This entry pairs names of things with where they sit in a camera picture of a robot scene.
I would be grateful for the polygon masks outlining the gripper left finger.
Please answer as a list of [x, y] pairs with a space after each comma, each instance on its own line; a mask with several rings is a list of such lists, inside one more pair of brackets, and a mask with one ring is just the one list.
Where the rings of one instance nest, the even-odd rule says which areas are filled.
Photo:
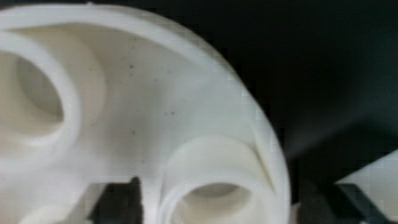
[[136, 177], [104, 187], [92, 211], [92, 224], [142, 224], [142, 194]]

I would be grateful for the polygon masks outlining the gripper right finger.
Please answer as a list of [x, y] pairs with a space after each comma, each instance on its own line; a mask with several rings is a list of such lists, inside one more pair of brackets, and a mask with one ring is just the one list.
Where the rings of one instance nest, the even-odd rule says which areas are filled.
[[390, 224], [355, 184], [310, 184], [300, 192], [300, 224]]

